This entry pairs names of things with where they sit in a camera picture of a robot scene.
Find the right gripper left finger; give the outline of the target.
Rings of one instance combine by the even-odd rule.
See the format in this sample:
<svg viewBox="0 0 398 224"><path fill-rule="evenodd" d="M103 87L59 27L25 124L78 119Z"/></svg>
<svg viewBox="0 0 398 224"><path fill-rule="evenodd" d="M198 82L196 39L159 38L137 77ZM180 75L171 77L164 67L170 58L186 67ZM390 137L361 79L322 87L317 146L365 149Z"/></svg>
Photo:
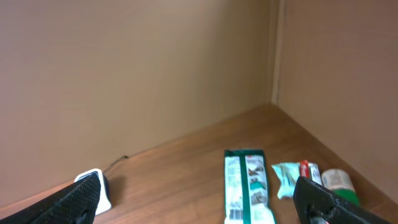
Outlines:
<svg viewBox="0 0 398 224"><path fill-rule="evenodd" d="M1 224L92 224L101 195L96 174L1 220Z"/></svg>

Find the white teal tissue packet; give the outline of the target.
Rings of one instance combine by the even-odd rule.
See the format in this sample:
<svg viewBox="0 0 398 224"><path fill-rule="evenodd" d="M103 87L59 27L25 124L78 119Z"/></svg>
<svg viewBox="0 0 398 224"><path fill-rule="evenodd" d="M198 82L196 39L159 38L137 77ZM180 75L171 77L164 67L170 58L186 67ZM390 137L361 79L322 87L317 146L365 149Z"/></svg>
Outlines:
<svg viewBox="0 0 398 224"><path fill-rule="evenodd" d="M277 192L279 199L293 197L297 179L300 177L299 165L298 162L283 162L271 165L280 180L280 187Z"/></svg>

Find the green white gum pack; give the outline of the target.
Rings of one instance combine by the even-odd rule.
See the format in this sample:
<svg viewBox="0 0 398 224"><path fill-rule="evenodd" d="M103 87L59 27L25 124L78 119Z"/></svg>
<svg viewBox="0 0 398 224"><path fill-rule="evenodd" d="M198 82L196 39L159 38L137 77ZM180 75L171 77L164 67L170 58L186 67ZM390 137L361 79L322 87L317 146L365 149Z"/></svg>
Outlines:
<svg viewBox="0 0 398 224"><path fill-rule="evenodd" d="M310 170L310 179L319 185L323 185L321 173L318 168L318 165L314 164L314 163L309 163L308 166L309 166L309 170Z"/></svg>

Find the red Nescafe stick sachet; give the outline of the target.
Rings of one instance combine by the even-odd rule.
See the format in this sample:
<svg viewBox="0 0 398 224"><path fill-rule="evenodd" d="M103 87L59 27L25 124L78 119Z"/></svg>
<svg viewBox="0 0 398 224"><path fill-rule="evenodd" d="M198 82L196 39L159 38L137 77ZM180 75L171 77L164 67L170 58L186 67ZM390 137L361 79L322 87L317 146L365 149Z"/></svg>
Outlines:
<svg viewBox="0 0 398 224"><path fill-rule="evenodd" d="M309 163L307 160L300 162L300 176L305 178L310 178Z"/></svg>

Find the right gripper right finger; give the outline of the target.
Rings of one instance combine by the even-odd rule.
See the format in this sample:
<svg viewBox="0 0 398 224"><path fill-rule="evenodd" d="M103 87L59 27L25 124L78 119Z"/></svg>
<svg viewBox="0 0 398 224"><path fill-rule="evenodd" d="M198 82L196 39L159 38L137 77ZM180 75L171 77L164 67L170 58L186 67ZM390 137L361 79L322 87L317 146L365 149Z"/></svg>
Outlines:
<svg viewBox="0 0 398 224"><path fill-rule="evenodd" d="M297 179L293 201L304 224L313 223L315 218L329 224L390 224L306 177Z"/></svg>

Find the green 3M gloves packet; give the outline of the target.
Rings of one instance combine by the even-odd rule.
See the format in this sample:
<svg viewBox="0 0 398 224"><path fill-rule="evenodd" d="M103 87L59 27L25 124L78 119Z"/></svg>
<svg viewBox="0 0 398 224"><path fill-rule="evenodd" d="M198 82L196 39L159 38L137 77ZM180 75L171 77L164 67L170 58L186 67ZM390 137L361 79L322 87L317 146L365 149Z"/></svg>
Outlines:
<svg viewBox="0 0 398 224"><path fill-rule="evenodd" d="M225 224L276 224L262 150L225 150L224 213Z"/></svg>

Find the green lidded jar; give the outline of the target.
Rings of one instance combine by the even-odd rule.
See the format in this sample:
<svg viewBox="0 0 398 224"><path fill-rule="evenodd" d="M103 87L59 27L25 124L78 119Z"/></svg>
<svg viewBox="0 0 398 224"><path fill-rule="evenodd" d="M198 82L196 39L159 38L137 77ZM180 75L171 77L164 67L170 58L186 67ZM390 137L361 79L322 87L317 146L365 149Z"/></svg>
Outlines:
<svg viewBox="0 0 398 224"><path fill-rule="evenodd" d="M321 174L323 186L355 205L359 198L349 175L341 169L328 169Z"/></svg>

